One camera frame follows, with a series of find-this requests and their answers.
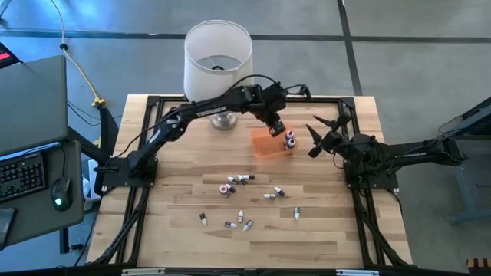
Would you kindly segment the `black phone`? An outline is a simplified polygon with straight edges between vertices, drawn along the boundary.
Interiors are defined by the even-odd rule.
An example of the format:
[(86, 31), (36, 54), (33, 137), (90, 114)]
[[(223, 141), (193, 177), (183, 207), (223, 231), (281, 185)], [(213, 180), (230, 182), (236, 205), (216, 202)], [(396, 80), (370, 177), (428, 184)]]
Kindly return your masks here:
[(3, 251), (6, 246), (16, 212), (15, 208), (0, 209), (0, 251)]

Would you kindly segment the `blue grey table frame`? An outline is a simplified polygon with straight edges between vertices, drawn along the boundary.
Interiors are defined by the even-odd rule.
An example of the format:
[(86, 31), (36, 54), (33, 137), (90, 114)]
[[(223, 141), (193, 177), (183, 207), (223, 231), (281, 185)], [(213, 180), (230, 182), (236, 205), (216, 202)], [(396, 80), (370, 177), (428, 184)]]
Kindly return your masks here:
[(461, 143), (468, 159), (456, 169), (464, 210), (452, 223), (491, 219), (491, 97), (438, 128)]

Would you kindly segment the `black device red light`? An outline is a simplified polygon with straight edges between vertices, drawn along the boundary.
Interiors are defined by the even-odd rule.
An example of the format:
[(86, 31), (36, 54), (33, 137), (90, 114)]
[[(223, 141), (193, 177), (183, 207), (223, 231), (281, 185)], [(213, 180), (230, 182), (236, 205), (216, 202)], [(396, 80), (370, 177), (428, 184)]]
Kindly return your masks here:
[(0, 42), (0, 69), (18, 63), (22, 64), (22, 61)]

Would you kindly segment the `black aluminium rig frame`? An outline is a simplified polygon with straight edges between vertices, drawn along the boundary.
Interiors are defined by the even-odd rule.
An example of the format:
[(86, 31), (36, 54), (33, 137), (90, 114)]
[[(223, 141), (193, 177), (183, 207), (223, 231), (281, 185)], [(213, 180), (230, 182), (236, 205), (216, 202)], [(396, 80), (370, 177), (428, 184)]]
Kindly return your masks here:
[[(308, 155), (312, 138), (306, 124), (324, 133), (324, 124), (313, 116), (333, 120), (350, 106), (358, 112), (359, 129), (380, 136), (373, 97), (293, 100), (280, 115), (294, 128), (298, 146), (293, 154), (276, 159), (256, 158), (251, 133), (264, 126), (251, 114), (243, 114), (230, 131), (215, 130), (206, 118), (191, 122), (177, 141), (157, 153), (146, 214), (129, 232), (124, 260), (166, 273), (204, 268), (213, 274), (229, 269), (267, 276), (388, 264), (373, 235), (358, 233), (354, 191), (346, 186), (341, 158)], [(255, 179), (243, 185), (238, 175)], [(228, 197), (219, 192), (226, 184), (236, 188)], [(264, 194), (276, 198), (265, 199)], [(300, 207), (299, 220), (295, 207)], [(243, 223), (238, 223), (239, 210)], [(244, 232), (248, 220), (253, 226)], [(225, 221), (238, 227), (226, 228)]]

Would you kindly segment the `white shade silver lamp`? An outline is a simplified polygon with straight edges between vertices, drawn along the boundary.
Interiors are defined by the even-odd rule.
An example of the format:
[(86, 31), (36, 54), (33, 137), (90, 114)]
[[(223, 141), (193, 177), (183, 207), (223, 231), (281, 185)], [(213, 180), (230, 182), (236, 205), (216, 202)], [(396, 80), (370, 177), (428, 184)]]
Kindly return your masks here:
[(252, 39), (241, 25), (226, 20), (203, 21), (184, 41), (183, 90), (190, 101), (208, 100), (233, 84), (250, 85)]

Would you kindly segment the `white power box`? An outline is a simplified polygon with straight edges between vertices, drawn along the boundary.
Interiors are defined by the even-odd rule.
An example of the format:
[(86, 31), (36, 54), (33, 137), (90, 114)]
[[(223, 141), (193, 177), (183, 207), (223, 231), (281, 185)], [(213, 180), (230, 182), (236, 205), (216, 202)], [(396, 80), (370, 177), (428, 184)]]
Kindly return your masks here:
[(97, 162), (95, 160), (88, 160), (88, 178), (82, 179), (83, 195), (86, 201), (96, 202), (100, 201), (101, 197), (95, 192), (95, 182), (97, 178), (97, 173), (94, 168), (97, 167)]

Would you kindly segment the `black mouse with light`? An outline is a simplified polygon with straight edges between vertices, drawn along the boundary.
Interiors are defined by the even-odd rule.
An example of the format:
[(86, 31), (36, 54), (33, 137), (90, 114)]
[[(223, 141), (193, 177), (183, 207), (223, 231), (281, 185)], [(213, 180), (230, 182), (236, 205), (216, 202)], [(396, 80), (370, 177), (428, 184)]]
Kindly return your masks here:
[(54, 208), (63, 212), (71, 207), (73, 202), (71, 179), (61, 177), (54, 181), (51, 186), (51, 201)]

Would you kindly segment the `orange black striped block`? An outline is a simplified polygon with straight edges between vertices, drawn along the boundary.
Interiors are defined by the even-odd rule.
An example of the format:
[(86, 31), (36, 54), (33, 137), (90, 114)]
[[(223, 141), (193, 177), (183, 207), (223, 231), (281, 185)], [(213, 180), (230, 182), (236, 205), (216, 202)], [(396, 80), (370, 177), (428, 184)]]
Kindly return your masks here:
[(491, 258), (469, 258), (466, 266), (470, 274), (491, 276)]

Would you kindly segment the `grey computer monitor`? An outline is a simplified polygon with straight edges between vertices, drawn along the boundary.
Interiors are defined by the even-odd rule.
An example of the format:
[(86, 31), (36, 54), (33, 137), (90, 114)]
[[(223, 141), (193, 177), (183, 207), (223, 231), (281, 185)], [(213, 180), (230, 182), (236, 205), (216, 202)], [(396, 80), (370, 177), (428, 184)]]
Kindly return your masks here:
[(66, 58), (0, 70), (0, 156), (68, 137)]

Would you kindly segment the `black computer keyboard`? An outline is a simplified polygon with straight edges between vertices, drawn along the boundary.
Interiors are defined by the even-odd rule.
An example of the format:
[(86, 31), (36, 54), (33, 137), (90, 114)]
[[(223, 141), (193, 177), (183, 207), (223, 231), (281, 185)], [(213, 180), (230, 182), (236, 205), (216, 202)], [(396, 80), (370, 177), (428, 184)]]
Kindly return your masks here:
[(27, 196), (47, 187), (41, 153), (0, 161), (0, 202)]

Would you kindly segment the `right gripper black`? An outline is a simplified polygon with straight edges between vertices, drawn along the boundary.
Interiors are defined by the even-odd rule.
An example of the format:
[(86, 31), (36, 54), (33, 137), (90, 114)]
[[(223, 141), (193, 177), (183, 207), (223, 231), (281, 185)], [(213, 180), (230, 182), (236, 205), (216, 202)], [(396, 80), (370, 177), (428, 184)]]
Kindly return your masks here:
[(308, 152), (308, 155), (311, 158), (316, 158), (322, 150), (327, 153), (333, 153), (334, 149), (345, 141), (344, 137), (338, 132), (338, 129), (342, 126), (346, 127), (351, 117), (347, 114), (340, 115), (336, 120), (326, 120), (315, 115), (313, 117), (331, 130), (322, 137), (310, 125), (306, 124), (313, 139), (313, 147)]

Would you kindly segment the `orange translucent plastic bin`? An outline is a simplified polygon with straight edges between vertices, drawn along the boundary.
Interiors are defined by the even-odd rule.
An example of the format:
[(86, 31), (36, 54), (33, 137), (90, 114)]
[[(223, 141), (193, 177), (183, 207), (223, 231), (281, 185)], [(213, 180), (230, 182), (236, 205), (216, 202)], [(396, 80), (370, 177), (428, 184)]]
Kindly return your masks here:
[(268, 128), (253, 129), (251, 133), (252, 148), (257, 159), (276, 159), (291, 155), (296, 151), (298, 143), (291, 149), (287, 148), (286, 137), (288, 134), (295, 133), (291, 125), (286, 125), (286, 131), (278, 136), (271, 136)]

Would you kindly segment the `grey computer desk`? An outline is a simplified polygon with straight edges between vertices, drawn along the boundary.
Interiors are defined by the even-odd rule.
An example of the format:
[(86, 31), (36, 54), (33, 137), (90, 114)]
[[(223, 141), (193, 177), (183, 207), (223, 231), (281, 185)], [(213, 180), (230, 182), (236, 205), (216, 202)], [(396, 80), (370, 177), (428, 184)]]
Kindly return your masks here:
[(8, 202), (0, 203), (0, 209), (16, 210), (5, 245), (11, 246), (40, 235), (67, 228), (84, 220), (84, 197), (81, 171), (81, 146), (74, 141), (64, 143), (63, 148), (44, 151), (45, 181), (51, 186), (62, 176), (71, 179), (73, 202), (65, 211), (54, 208), (49, 188)]

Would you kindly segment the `silver aluminium frame bracket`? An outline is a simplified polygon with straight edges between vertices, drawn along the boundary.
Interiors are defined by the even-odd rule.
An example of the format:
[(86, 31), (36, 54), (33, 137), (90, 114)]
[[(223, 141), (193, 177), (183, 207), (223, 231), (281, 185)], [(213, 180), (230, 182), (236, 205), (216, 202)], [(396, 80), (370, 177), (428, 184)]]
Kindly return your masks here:
[(164, 268), (129, 268), (123, 269), (120, 276), (161, 276), (165, 273)]
[(338, 269), (335, 274), (336, 276), (380, 276), (379, 271), (364, 269)]

